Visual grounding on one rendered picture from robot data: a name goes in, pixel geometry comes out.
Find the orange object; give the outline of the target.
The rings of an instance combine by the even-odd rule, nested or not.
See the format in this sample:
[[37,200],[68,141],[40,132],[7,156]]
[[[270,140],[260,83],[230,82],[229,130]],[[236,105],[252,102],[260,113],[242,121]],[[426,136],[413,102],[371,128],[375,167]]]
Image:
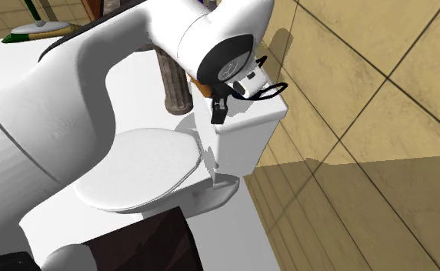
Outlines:
[[191,79],[191,82],[193,82],[195,84],[195,86],[197,87],[197,89],[200,91],[200,93],[205,97],[205,98],[211,98],[213,96],[213,91],[211,89],[211,87],[209,85],[204,85],[201,84],[198,80],[196,80],[193,76],[189,76]]

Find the brown ribbed cylinder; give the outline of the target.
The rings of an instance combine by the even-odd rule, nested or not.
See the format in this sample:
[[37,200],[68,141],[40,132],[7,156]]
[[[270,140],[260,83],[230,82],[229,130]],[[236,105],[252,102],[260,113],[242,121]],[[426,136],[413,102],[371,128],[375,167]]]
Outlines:
[[158,46],[155,46],[155,52],[165,90],[166,110],[173,115],[189,113],[193,109],[193,101],[185,70]]

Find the white toilet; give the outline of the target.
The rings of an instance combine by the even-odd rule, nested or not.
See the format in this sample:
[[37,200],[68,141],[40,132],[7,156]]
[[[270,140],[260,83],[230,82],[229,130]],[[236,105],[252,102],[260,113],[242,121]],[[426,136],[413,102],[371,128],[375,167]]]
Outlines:
[[187,218],[223,206],[285,117],[286,87],[266,82],[257,101],[228,97],[224,123],[213,125],[211,99],[191,83],[191,113],[166,129],[116,135],[108,155],[74,182],[76,196],[101,211],[144,218],[176,206]]

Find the dark brown robot stand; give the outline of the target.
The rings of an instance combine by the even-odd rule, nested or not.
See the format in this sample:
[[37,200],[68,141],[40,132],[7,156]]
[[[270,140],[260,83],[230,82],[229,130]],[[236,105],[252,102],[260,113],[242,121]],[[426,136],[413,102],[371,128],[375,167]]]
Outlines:
[[204,271],[177,206],[85,242],[98,271]]

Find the green and white mop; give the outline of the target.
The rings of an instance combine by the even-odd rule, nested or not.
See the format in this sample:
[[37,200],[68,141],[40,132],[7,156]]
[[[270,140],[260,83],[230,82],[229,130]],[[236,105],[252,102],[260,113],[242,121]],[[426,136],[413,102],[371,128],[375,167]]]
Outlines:
[[24,2],[35,22],[12,29],[11,32],[1,40],[1,43],[8,44],[58,37],[71,34],[81,28],[80,25],[68,22],[46,22],[42,20],[32,0],[24,0]]

